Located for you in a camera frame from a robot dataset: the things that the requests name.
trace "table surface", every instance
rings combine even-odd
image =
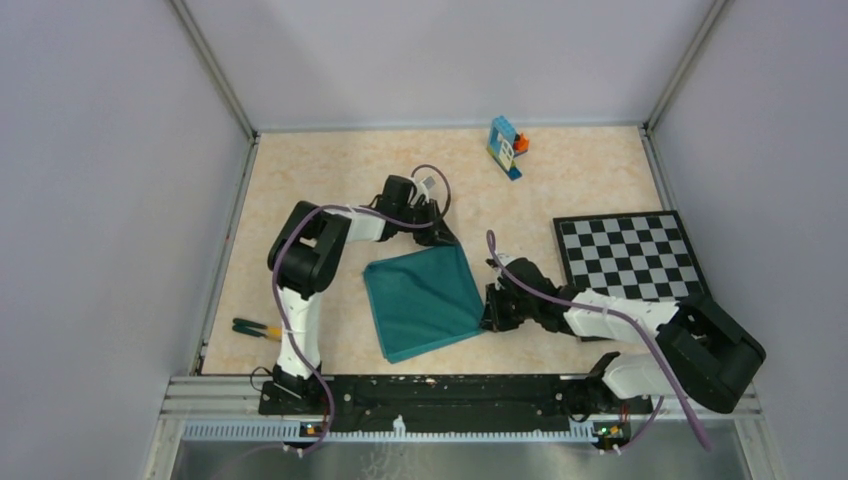
[[[494,279],[485,233],[498,250],[525,256],[555,284],[564,283],[552,219],[659,210],[660,201],[636,127],[528,128],[530,151],[518,158],[524,177],[510,181],[486,153],[488,130],[409,130],[263,134],[234,239],[202,373],[245,374],[272,367],[279,343],[233,332],[234,317],[278,325],[268,251],[300,200],[364,204],[390,174],[422,163],[442,169],[453,202],[446,221],[461,239],[481,298]],[[444,203],[444,188],[436,198]],[[345,249],[326,291],[319,346],[330,374],[582,373],[608,351],[642,345],[580,343],[535,322],[486,332],[390,364],[380,351],[362,272],[374,261],[420,250],[411,235]]]

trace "lego block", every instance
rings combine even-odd
[[[523,150],[516,151],[514,145],[519,145]],[[503,115],[492,120],[486,150],[511,180],[521,178],[521,172],[515,166],[515,157],[526,153],[529,145],[529,140],[524,135],[518,135],[515,127]]]

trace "white wall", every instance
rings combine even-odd
[[[189,0],[262,129],[641,122],[711,0]]]
[[[710,287],[762,342],[794,478],[844,478],[848,3],[735,2],[658,132]]]
[[[161,0],[3,2],[0,72],[0,478],[138,478],[245,139]]]

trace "green towel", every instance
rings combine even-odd
[[[380,347],[391,363],[483,331],[483,301],[460,246],[372,262],[363,275]]]

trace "checkered board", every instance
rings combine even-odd
[[[569,285],[652,301],[709,294],[675,211],[555,218],[554,231]]]

